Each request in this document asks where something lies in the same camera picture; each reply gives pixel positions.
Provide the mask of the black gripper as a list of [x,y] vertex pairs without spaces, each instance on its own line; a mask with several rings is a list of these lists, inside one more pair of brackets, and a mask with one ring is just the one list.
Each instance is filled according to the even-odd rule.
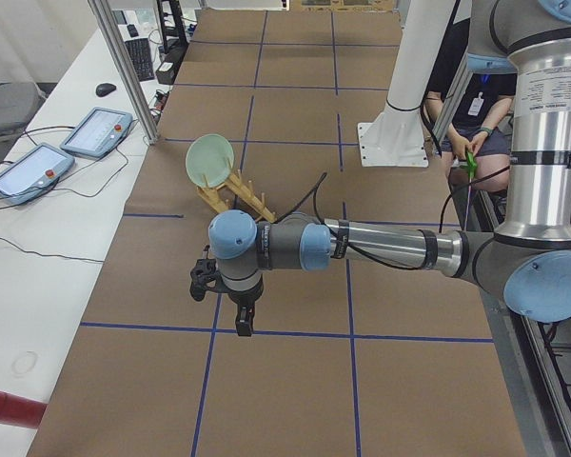
[[248,290],[232,290],[228,293],[230,300],[237,305],[235,327],[239,336],[251,337],[253,335],[255,303],[262,294],[262,286],[255,286]]

